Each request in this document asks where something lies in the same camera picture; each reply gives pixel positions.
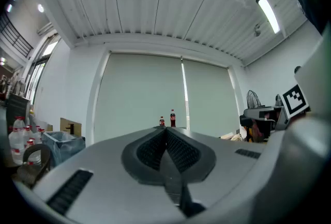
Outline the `group of clear water jugs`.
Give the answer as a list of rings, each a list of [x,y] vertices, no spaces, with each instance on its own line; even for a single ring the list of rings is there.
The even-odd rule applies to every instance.
[[[36,126],[36,132],[32,131],[31,125],[26,125],[24,117],[18,116],[14,121],[12,131],[8,136],[13,162],[23,165],[23,155],[30,147],[42,143],[44,129]]]

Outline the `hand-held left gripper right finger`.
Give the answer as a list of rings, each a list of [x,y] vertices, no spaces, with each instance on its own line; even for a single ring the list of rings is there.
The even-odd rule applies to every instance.
[[[197,215],[242,182],[265,147],[167,128],[167,194],[186,217]]]

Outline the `black pedestal fan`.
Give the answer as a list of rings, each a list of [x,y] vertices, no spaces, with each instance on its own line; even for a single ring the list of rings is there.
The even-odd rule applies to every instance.
[[[262,106],[257,94],[252,90],[249,90],[247,92],[246,99],[247,99],[248,109],[255,109],[255,108],[259,108]]]

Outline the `black backpack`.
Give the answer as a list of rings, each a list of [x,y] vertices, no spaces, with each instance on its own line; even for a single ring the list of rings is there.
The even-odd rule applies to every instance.
[[[240,125],[244,127],[251,127],[253,132],[254,143],[262,143],[270,136],[271,123],[268,121],[254,120],[244,115],[239,117]]]

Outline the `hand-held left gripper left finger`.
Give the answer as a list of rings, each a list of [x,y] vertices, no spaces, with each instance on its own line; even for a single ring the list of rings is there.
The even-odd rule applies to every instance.
[[[77,171],[92,177],[65,214],[75,222],[182,222],[185,216],[164,187],[142,185],[122,164],[126,145],[154,132],[155,128],[95,143],[52,169],[33,188],[44,202]]]

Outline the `white wall air vent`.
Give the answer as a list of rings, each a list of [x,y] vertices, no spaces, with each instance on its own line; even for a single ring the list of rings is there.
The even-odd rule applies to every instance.
[[[44,36],[46,35],[47,33],[49,33],[50,31],[52,31],[54,29],[54,26],[51,22],[47,23],[45,26],[43,26],[42,28],[40,28],[38,31],[37,31],[37,34],[39,36]]]

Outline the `narrow grey roller blind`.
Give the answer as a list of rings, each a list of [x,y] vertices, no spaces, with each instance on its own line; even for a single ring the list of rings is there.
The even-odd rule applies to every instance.
[[[217,138],[236,132],[239,116],[228,70],[195,61],[183,64],[190,130]]]

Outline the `black mezzanine railing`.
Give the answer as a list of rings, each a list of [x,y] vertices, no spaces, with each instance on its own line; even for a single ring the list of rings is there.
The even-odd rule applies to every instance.
[[[2,35],[24,58],[28,58],[33,47],[18,32],[5,13],[0,15],[0,35]]]

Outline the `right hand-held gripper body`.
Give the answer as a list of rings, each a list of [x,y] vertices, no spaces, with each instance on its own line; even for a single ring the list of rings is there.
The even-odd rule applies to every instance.
[[[298,84],[278,94],[288,123],[294,117],[310,111],[307,98]]]

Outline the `brown cardboard sheet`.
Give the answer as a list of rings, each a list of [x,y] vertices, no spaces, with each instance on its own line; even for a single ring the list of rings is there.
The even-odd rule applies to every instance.
[[[69,129],[65,129],[66,127],[69,126],[69,124],[74,124],[74,136],[76,137],[81,137],[82,136],[82,124],[81,123],[77,123],[71,120],[67,120],[65,118],[60,118],[60,131],[66,131],[67,133],[69,133]]]

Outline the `cream cloth bundle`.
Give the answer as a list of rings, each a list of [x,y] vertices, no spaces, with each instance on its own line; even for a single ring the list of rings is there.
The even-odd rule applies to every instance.
[[[231,141],[243,141],[242,135],[240,133],[234,134],[229,133],[220,137],[223,140],[231,140]]]

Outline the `white ceiling tube light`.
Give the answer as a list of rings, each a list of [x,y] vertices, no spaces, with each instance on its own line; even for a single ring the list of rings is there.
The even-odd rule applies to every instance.
[[[276,15],[268,0],[256,0],[256,3],[260,6],[263,13],[265,14],[267,21],[272,27],[273,32],[277,34],[280,31],[280,27]]]

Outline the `wide grey roller blind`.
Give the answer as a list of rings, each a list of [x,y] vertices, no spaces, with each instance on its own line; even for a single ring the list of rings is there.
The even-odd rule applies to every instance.
[[[179,58],[141,54],[111,54],[99,89],[94,142],[159,125],[185,127],[186,103]]]

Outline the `window with grey frame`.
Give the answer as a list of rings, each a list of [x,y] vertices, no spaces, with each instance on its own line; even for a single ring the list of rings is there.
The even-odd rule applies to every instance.
[[[57,45],[61,40],[61,37],[58,33],[53,34],[50,37],[47,37],[41,48],[38,50],[36,56],[32,60],[32,64],[28,68],[28,74],[25,81],[25,90],[24,97],[28,99],[31,105],[34,104],[37,88],[39,85],[40,78],[42,76],[43,70],[50,59],[50,56]]]

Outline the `black cabinet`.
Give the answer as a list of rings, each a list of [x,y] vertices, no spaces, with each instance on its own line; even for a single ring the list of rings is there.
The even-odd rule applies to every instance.
[[[8,99],[6,109],[7,128],[12,128],[18,117],[26,118],[29,116],[30,101],[15,94],[11,94]]]

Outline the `dark brown chair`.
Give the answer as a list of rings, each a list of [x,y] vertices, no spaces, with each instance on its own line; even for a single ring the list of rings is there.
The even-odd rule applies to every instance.
[[[30,155],[40,151],[41,165],[29,165]],[[23,164],[17,169],[17,175],[23,184],[33,187],[51,169],[52,152],[45,144],[29,146],[23,155]]]

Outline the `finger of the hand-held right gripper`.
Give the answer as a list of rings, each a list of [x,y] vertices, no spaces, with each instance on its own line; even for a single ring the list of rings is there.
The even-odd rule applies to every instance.
[[[286,130],[287,114],[284,106],[258,107],[244,110],[244,116],[268,123],[271,130]]]

